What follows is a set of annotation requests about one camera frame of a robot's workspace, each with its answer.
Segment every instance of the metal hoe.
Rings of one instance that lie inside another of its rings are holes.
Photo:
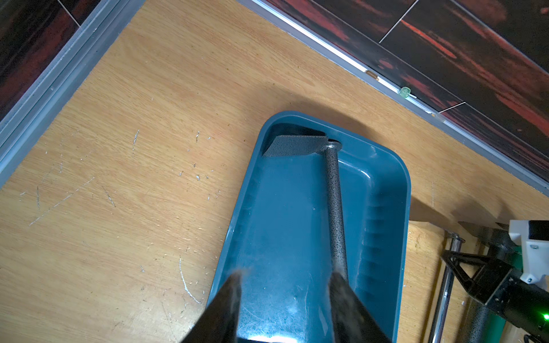
[[[324,156],[328,186],[328,217],[330,227],[330,253],[332,269],[348,280],[343,207],[339,184],[338,151],[341,143],[326,136],[280,135],[274,138],[264,152],[265,157],[298,156],[318,153]]]
[[[457,234],[452,234],[452,242],[450,250],[459,252],[461,250],[461,239]],[[429,343],[440,343],[442,339],[442,330],[444,329],[444,321],[446,321],[446,313],[450,304],[450,294],[453,286],[453,272],[448,266],[444,268],[444,275],[440,285],[439,298],[436,301],[435,316],[433,317],[433,325],[429,333]]]

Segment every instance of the wooden board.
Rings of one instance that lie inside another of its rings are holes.
[[[148,0],[0,190],[0,341],[182,338],[259,130],[287,109],[396,151],[413,220],[549,217],[541,193],[236,1]]]

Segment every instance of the metal pole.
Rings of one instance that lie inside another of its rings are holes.
[[[462,239],[458,235],[452,236],[450,250],[459,252],[461,250]],[[429,333],[429,343],[440,343],[442,340],[442,330],[444,329],[444,321],[448,312],[448,304],[450,303],[450,294],[453,286],[453,272],[448,266],[444,268],[442,284],[440,285],[439,298],[436,301],[435,316],[433,317],[433,325]]]
[[[332,269],[339,272],[348,281],[347,252],[345,249],[345,230],[343,228],[343,207],[339,185],[338,151],[341,143],[328,142],[324,150],[326,175],[328,179],[328,220],[330,225],[330,253]]]

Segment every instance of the scratch mark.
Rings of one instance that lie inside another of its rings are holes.
[[[242,306],[242,309],[243,310],[246,310],[246,312],[250,313],[253,317],[255,317],[257,320],[261,320],[261,318],[259,318],[258,316],[256,316],[255,314],[251,313],[249,309],[245,308],[244,306]]]
[[[51,167],[49,169],[49,171],[46,173],[46,175],[42,178],[42,181],[40,181],[40,184],[44,183],[44,181],[46,180],[46,178],[48,177],[48,175],[52,172],[53,170],[53,167]]]
[[[92,177],[91,179],[89,179],[89,181],[86,182],[85,184],[83,184],[82,187],[84,187],[85,185],[89,184],[89,183],[90,183],[93,179],[95,179],[95,178],[96,178],[96,177],[94,176],[94,177]]]
[[[139,134],[139,130],[137,130],[136,136],[133,138],[133,145],[132,145],[132,151],[135,150],[136,147],[136,141],[137,141],[137,135]]]
[[[181,279],[183,280],[183,286],[185,286],[185,291],[187,291],[188,295],[190,295],[194,301],[196,301],[197,303],[201,303],[191,294],[191,292],[187,288],[187,283],[185,282],[185,278],[183,277],[183,271],[181,270],[181,255],[179,256],[179,272],[181,273]]]
[[[309,308],[307,307],[307,295],[309,294],[309,284],[307,284],[307,291],[305,292],[305,323],[309,318]]]
[[[110,203],[111,203],[114,207],[116,207],[116,205],[114,204],[114,201],[110,198],[109,192],[107,192],[107,190],[105,189],[105,187],[103,187],[103,190],[105,191],[105,194],[106,194],[107,197],[109,198]]]
[[[83,184],[82,186],[80,187],[84,187],[85,185],[89,184],[93,179],[95,179],[96,177],[92,177],[91,179],[89,179],[88,182],[86,182],[85,184]],[[36,223],[40,218],[42,218],[43,216],[45,216],[46,214],[48,214],[51,210],[53,210],[54,208],[56,208],[57,206],[59,206],[59,204],[61,204],[63,201],[67,200],[68,198],[70,198],[73,194],[75,194],[76,192],[78,192],[80,190],[80,188],[76,188],[76,190],[74,192],[72,192],[71,194],[67,195],[65,197],[65,199],[61,200],[60,202],[58,202],[57,204],[53,205],[53,207],[50,207],[49,210],[47,210],[46,212],[44,212],[40,217],[36,218],[32,223],[29,224],[29,226],[33,225],[34,223]]]
[[[175,337],[175,334],[173,333],[173,329],[171,328],[171,320],[168,318],[168,314],[166,312],[166,308],[164,307],[164,303],[161,301],[162,309],[164,310],[164,315],[166,316],[166,320],[168,321],[168,326],[170,327],[170,331],[172,332],[173,339],[177,342],[177,338]]]

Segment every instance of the gray speckled metal rod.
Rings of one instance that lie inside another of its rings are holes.
[[[343,207],[341,205],[341,187],[339,185],[338,151],[341,143],[328,142],[324,150],[326,175],[328,180],[328,220],[330,226],[330,253],[332,269],[339,272],[348,281],[347,252],[345,249],[345,230],[343,228]]]

